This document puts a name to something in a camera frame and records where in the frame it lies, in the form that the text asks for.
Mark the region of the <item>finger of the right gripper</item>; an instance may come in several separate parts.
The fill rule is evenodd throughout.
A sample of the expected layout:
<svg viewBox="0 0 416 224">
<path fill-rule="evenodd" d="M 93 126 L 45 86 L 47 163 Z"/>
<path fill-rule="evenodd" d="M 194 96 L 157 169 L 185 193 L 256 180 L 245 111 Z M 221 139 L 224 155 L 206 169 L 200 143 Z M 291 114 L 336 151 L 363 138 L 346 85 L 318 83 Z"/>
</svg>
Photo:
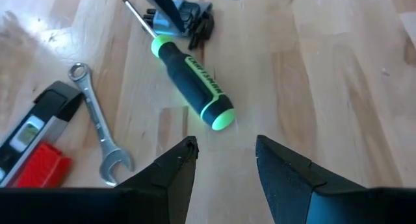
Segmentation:
<svg viewBox="0 0 416 224">
<path fill-rule="evenodd" d="M 152 28 L 159 33 L 185 33 L 185 24 L 173 0 L 147 0 L 155 9 Z"/>
</svg>

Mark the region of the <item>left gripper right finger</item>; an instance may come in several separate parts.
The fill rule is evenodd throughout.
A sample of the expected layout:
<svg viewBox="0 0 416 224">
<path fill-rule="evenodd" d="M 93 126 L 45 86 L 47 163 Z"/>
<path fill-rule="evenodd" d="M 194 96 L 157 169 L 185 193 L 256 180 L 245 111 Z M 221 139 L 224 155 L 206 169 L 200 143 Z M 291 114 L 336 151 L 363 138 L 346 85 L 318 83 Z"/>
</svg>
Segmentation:
<svg viewBox="0 0 416 224">
<path fill-rule="evenodd" d="M 275 224 L 416 224 L 416 188 L 366 188 L 264 135 L 255 155 Z"/>
</svg>

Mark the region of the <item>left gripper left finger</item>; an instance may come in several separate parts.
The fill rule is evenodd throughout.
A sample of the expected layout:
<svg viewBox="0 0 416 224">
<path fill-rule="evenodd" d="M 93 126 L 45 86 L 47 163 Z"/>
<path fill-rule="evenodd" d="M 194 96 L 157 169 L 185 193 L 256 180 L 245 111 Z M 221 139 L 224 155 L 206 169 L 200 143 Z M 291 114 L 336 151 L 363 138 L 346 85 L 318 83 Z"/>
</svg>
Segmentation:
<svg viewBox="0 0 416 224">
<path fill-rule="evenodd" d="M 187 136 L 114 188 L 1 188 L 0 224 L 185 224 L 198 153 Z"/>
</svg>

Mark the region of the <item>small grey black tool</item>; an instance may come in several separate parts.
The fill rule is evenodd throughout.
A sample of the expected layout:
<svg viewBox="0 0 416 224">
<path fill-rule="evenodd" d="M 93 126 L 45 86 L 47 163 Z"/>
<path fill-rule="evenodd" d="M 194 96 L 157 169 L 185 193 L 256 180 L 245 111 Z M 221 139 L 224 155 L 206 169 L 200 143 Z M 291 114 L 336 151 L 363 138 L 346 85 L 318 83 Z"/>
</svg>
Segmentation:
<svg viewBox="0 0 416 224">
<path fill-rule="evenodd" d="M 184 23 L 185 32 L 180 32 L 173 23 L 168 21 L 155 8 L 148 8 L 144 20 L 157 34 L 188 38 L 188 50 L 196 49 L 204 41 L 209 40 L 215 25 L 211 2 L 190 2 L 173 0 Z"/>
</svg>

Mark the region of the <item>green black screwdriver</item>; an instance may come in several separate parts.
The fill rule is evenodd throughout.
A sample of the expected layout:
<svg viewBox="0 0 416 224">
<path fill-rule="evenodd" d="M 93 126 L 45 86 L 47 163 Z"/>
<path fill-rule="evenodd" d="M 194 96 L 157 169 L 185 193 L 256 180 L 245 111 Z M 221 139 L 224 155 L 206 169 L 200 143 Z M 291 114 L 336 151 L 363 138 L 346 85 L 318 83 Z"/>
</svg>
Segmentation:
<svg viewBox="0 0 416 224">
<path fill-rule="evenodd" d="M 215 131 L 228 127 L 236 118 L 235 108 L 205 68 L 191 55 L 182 52 L 165 34 L 157 34 L 144 21 L 129 0 L 122 0 L 153 37 L 151 51 L 164 65 L 168 76 L 200 118 Z"/>
</svg>

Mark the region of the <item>small chrome wrench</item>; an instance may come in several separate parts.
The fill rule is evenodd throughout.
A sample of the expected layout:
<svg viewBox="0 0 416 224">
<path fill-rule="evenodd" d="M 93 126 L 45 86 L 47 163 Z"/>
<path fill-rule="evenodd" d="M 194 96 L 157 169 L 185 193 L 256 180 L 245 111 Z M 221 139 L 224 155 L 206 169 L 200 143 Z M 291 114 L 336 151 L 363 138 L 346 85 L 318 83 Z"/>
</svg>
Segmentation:
<svg viewBox="0 0 416 224">
<path fill-rule="evenodd" d="M 68 70 L 68 76 L 83 93 L 90 119 L 97 132 L 97 138 L 102 152 L 99 174 L 107 185 L 116 186 L 118 181 L 113 175 L 113 167 L 116 164 L 123 164 L 129 171 L 133 171 L 133 159 L 129 152 L 118 147 L 112 138 L 93 89 L 89 65 L 81 62 L 75 63 Z"/>
</svg>

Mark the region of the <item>red handled tool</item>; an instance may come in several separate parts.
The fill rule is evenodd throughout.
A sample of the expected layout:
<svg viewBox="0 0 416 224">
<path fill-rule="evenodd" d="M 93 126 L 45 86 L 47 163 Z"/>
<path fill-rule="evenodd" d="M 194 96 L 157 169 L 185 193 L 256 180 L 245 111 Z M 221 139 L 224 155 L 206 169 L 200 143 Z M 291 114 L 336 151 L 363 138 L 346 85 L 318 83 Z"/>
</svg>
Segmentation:
<svg viewBox="0 0 416 224">
<path fill-rule="evenodd" d="M 41 142 L 29 157 L 14 187 L 58 188 L 70 172 L 73 160 L 46 142 Z"/>
</svg>

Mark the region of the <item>black torpedo level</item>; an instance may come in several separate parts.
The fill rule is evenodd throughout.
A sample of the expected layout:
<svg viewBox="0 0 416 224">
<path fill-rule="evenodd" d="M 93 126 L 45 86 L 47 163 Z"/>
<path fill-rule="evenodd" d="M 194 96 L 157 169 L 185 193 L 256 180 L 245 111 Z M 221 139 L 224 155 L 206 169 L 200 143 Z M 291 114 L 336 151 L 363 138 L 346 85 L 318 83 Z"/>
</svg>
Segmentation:
<svg viewBox="0 0 416 224">
<path fill-rule="evenodd" d="M 61 81 L 37 96 L 22 119 L 0 140 L 0 188 L 16 181 L 40 142 L 56 142 L 82 101 L 81 91 Z"/>
</svg>

